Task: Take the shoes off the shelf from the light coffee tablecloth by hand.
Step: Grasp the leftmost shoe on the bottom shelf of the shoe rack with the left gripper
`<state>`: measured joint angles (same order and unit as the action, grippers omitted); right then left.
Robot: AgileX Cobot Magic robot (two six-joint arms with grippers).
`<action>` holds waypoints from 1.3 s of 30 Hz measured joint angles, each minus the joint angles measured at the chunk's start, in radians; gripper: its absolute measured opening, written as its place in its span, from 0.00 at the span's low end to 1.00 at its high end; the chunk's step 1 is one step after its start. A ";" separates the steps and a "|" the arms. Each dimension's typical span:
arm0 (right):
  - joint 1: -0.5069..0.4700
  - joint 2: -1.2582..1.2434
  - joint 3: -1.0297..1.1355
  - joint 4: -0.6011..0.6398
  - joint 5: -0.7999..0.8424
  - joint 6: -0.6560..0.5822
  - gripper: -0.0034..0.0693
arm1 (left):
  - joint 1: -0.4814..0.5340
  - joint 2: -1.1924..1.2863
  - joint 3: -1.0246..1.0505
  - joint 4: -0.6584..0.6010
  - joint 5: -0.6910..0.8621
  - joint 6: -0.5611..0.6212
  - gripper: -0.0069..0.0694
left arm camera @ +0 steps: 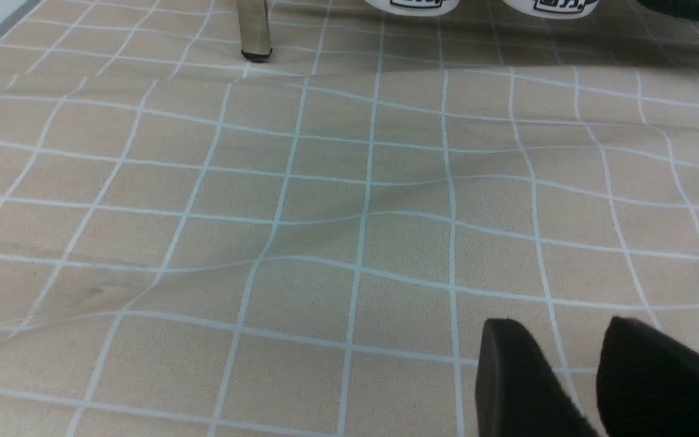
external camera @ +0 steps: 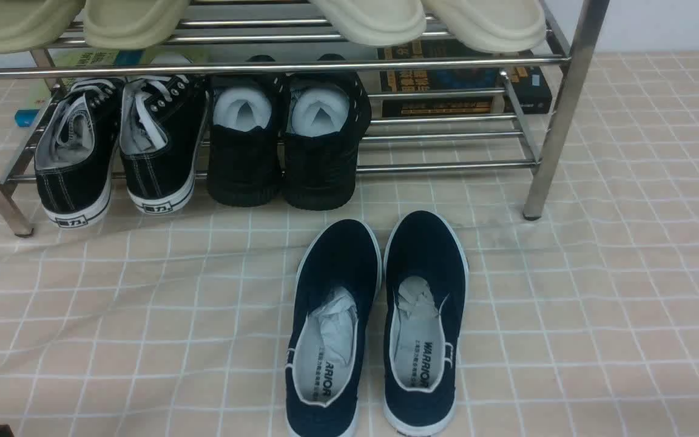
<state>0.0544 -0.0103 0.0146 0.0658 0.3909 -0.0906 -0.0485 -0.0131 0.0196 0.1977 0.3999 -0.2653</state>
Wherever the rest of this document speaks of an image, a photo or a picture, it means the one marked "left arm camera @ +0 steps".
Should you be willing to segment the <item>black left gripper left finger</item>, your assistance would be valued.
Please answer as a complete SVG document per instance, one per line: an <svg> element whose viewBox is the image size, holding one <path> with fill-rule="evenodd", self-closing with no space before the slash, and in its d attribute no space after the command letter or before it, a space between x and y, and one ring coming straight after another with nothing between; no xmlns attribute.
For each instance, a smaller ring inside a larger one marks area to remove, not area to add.
<svg viewBox="0 0 699 437"><path fill-rule="evenodd" d="M598 435L535 338L516 320L483 324L475 404L480 436Z"/></svg>

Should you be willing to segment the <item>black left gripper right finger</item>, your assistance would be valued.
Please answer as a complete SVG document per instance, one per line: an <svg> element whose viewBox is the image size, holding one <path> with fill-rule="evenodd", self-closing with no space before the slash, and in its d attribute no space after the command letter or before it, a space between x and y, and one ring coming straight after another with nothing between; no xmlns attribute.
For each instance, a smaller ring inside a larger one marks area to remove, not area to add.
<svg viewBox="0 0 699 437"><path fill-rule="evenodd" d="M596 400L610 436L699 436L699 353L640 320L614 316Z"/></svg>

